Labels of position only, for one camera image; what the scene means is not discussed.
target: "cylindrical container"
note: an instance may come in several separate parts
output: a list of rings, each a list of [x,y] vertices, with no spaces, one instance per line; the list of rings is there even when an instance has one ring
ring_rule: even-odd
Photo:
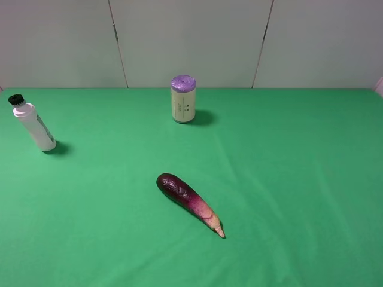
[[[174,77],[171,83],[173,119],[185,124],[196,115],[196,79],[181,75]]]
[[[21,94],[9,97],[8,101],[13,108],[13,114],[26,127],[35,143],[42,151],[50,151],[56,147],[56,141],[51,135],[35,107],[31,103],[26,103]]]

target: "black bottle cap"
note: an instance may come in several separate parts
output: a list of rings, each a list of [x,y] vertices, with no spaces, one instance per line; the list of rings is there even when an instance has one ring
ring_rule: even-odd
[[[8,101],[13,106],[18,106],[25,102],[21,94],[14,94],[13,96],[10,96]]]

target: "wall seam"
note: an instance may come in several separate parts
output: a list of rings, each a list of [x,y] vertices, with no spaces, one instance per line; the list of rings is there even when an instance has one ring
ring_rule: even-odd
[[[112,18],[113,29],[114,29],[114,34],[115,34],[115,41],[117,43],[117,48],[118,48],[118,54],[120,55],[122,71],[124,73],[126,88],[129,88],[129,85],[127,84],[127,77],[126,77],[125,66],[124,66],[124,56],[123,56],[123,53],[121,51],[120,43],[118,41],[117,28],[116,28],[115,23],[114,23],[114,17],[113,17],[112,6],[110,4],[110,0],[108,0],[108,5],[109,5],[109,10],[110,10],[110,16]]]
[[[269,12],[269,17],[268,17],[268,22],[266,23],[265,32],[264,32],[264,34],[263,34],[261,50],[259,51],[258,61],[257,61],[257,66],[256,66],[256,71],[255,71],[255,73],[254,73],[253,84],[251,85],[251,88],[254,88],[254,84],[256,83],[256,78],[257,78],[257,73],[258,73],[259,63],[260,63],[260,61],[261,61],[261,56],[262,56],[262,51],[263,51],[263,45],[265,44],[266,34],[267,34],[267,32],[268,32],[268,27],[269,27],[269,22],[270,22],[271,12],[272,12],[272,10],[273,10],[273,6],[274,6],[274,0],[272,0],[272,2],[271,2],[270,12]]]

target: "purple eggplant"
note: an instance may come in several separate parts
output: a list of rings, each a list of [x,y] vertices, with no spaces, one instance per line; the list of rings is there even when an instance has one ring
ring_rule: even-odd
[[[219,236],[225,238],[218,216],[184,181],[170,173],[163,173],[157,178],[157,186],[164,195],[196,215]]]

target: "white wall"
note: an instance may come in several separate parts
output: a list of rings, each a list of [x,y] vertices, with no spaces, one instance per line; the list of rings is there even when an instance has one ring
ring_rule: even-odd
[[[383,0],[275,0],[255,87],[373,88]]]
[[[1,0],[7,87],[126,87],[107,0]]]
[[[129,87],[253,83],[271,0],[111,0]]]
[[[272,0],[110,0],[130,87],[251,87]],[[373,88],[383,0],[275,0],[255,87]],[[0,0],[0,84],[126,87],[108,0]]]

